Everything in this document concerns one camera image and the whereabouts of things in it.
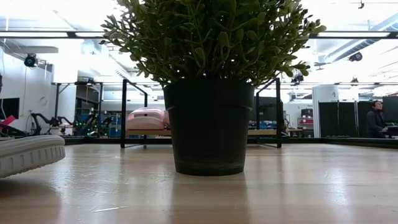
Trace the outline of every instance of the person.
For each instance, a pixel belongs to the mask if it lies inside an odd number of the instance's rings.
[[[383,104],[380,101],[374,101],[371,105],[372,110],[366,115],[366,123],[368,125],[369,138],[386,138],[388,129],[384,122],[384,114],[382,112]]]

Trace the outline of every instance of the computer monitor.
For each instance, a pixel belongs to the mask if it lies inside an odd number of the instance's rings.
[[[19,118],[19,98],[0,99],[0,119],[6,119],[11,115]]]
[[[383,97],[383,113],[386,122],[398,123],[398,96]]]
[[[276,98],[260,97],[260,121],[276,121]],[[250,120],[256,120],[256,97],[254,97],[254,107],[250,113]]]

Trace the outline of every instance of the shoe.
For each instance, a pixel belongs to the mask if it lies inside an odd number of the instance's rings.
[[[20,174],[65,158],[60,136],[32,136],[0,142],[0,178]]]

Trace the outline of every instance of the metal frame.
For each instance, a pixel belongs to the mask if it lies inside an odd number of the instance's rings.
[[[121,125],[121,135],[120,135],[120,148],[124,149],[126,148],[126,117],[127,117],[127,84],[132,85],[134,88],[136,88],[137,90],[139,90],[140,92],[142,92],[144,94],[144,107],[148,107],[148,93],[145,92],[144,90],[142,90],[141,88],[139,88],[136,84],[137,83],[133,83],[130,82],[127,79],[123,80],[123,87],[122,87],[122,125]],[[144,135],[144,142],[146,142],[147,140],[147,136]]]
[[[267,143],[275,143],[276,139],[267,139]],[[394,139],[364,139],[364,138],[283,138],[284,144],[340,144],[345,146],[364,146],[372,148],[398,149]],[[100,138],[65,138],[66,145],[76,144],[119,144],[120,139]],[[127,139],[128,144],[171,144],[171,139]],[[257,139],[249,138],[248,144],[258,144]]]
[[[385,36],[373,34],[388,33]],[[0,31],[0,38],[7,39],[104,39],[103,31]],[[398,31],[324,31],[310,34],[309,39],[398,39]]]
[[[283,120],[283,109],[281,107],[281,100],[280,100],[280,78],[275,78],[273,80],[270,80],[269,82],[266,83],[264,87],[262,87],[257,93],[256,93],[256,129],[260,130],[260,93],[268,88],[270,85],[272,85],[275,82],[276,85],[276,148],[281,148],[282,147],[282,123],[281,121]],[[271,147],[275,147],[272,145],[268,144],[262,144],[262,145],[267,145]]]
[[[101,120],[101,109],[102,109],[102,96],[103,96],[103,91],[104,91],[104,83],[102,82],[93,82],[90,83],[92,85],[100,85],[101,90],[99,91],[99,100],[98,100],[98,119]],[[55,94],[55,113],[54,117],[58,117],[58,104],[59,104],[59,97],[60,94],[70,85],[75,85],[75,86],[84,86],[87,84],[76,84],[76,83],[51,83],[51,85],[56,85],[57,86],[57,92]]]

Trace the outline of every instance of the security camera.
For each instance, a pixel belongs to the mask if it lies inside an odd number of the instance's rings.
[[[303,74],[301,73],[300,70],[295,69],[295,70],[293,71],[293,77],[292,77],[291,83],[300,83],[300,82],[303,82],[303,81],[304,81],[304,76],[303,76]]]
[[[359,83],[358,78],[353,78],[351,83]]]
[[[360,60],[362,60],[363,56],[361,54],[361,52],[358,52],[354,55],[351,55],[348,60],[350,60],[350,62],[358,62]]]
[[[35,68],[39,64],[39,60],[36,58],[36,54],[27,54],[24,62],[26,67]]]

